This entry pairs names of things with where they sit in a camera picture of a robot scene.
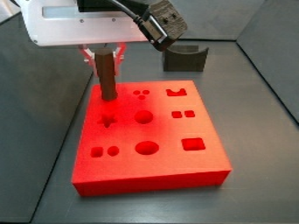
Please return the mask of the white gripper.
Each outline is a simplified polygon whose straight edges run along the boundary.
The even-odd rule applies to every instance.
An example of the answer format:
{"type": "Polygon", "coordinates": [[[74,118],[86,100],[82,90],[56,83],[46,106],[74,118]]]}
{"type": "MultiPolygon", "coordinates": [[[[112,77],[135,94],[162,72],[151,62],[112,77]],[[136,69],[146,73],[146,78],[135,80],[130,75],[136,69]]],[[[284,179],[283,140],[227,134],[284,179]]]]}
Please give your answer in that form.
{"type": "Polygon", "coordinates": [[[118,43],[115,72],[120,73],[127,44],[146,41],[132,18],[122,11],[80,12],[76,0],[15,0],[30,38],[38,46],[79,45],[86,63],[98,74],[95,53],[87,44],[118,43]]]}

